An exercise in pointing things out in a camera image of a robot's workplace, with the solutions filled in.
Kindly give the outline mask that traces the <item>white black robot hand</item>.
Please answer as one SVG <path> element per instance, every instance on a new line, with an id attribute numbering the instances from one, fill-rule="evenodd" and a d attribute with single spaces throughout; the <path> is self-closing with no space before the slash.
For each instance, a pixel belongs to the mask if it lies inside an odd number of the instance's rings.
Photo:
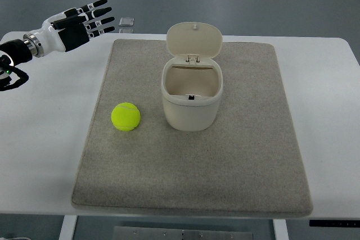
<path id="1" fill-rule="evenodd" d="M 46 19 L 42 27 L 24 34 L 23 42 L 35 57 L 51 52 L 69 52 L 102 34 L 114 31 L 109 23 L 114 17 L 105 17 L 112 8 L 104 7 L 107 0 L 98 0 L 74 7 Z"/>

